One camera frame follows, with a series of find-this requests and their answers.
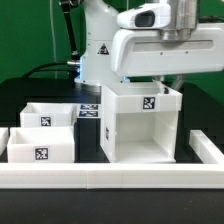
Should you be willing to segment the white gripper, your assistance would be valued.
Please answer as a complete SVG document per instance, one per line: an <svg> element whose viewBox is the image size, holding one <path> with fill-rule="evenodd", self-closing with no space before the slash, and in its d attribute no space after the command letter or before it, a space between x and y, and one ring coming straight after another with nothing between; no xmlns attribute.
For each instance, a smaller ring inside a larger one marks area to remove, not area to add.
<svg viewBox="0 0 224 224"><path fill-rule="evenodd" d="M162 41L157 31L119 30L113 39L111 69L118 76L153 76L165 93L161 76L216 72L224 69L224 27L198 27L186 41ZM185 82L177 75L171 88Z"/></svg>

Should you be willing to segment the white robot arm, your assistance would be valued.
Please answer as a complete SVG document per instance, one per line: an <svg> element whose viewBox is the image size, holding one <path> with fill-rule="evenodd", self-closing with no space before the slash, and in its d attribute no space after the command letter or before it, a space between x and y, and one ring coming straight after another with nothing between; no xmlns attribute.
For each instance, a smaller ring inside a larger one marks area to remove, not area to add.
<svg viewBox="0 0 224 224"><path fill-rule="evenodd" d="M224 21L201 17L199 0L145 0L122 13L103 0L82 0L86 50L76 82L86 87L224 70Z"/></svg>

